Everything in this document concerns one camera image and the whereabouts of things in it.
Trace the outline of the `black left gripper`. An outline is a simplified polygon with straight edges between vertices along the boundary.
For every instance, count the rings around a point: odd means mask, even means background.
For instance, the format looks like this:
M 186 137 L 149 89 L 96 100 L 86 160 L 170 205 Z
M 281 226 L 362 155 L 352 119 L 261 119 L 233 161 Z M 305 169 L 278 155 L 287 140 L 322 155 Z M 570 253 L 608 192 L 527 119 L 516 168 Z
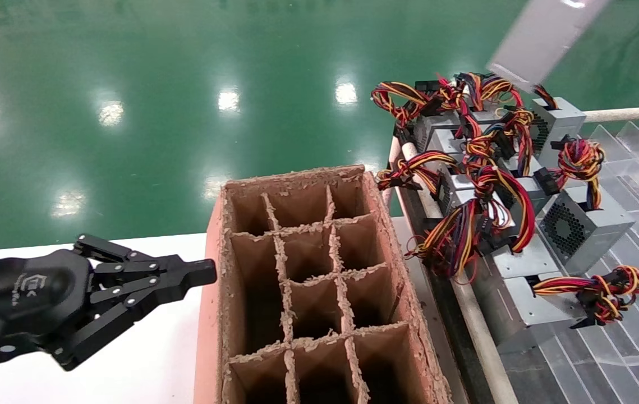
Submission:
M 43 351 L 73 371 L 160 305 L 217 281 L 212 259 L 150 256 L 93 235 L 75 253 L 0 259 L 0 363 Z M 109 289 L 90 293 L 93 278 Z

